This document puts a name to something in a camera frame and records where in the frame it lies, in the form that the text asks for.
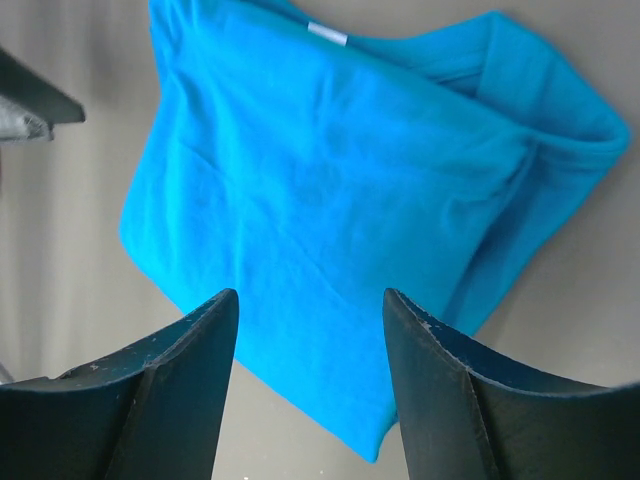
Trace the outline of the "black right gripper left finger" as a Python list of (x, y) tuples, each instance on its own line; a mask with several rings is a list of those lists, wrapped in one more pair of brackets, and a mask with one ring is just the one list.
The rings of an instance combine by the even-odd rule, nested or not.
[(211, 478), (238, 318), (225, 289), (57, 378), (2, 385), (2, 478)]

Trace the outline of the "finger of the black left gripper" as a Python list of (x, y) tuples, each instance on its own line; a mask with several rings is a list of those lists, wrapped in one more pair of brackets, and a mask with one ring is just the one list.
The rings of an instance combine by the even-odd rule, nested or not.
[(1, 49), (1, 142), (51, 141), (54, 127), (83, 123), (81, 103)]

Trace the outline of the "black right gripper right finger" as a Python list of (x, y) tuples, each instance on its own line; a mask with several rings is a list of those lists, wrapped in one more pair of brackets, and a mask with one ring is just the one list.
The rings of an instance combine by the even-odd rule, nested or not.
[(395, 289), (386, 348), (413, 479), (635, 479), (639, 387), (530, 367), (442, 323)]

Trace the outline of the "blue t shirt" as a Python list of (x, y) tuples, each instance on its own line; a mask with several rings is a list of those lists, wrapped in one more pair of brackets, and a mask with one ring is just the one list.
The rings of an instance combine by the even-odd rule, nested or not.
[(620, 115), (500, 12), (346, 36), (287, 1), (153, 1), (159, 107), (121, 241), (182, 311), (367, 461), (397, 419), (388, 288), (477, 332), (624, 154)]

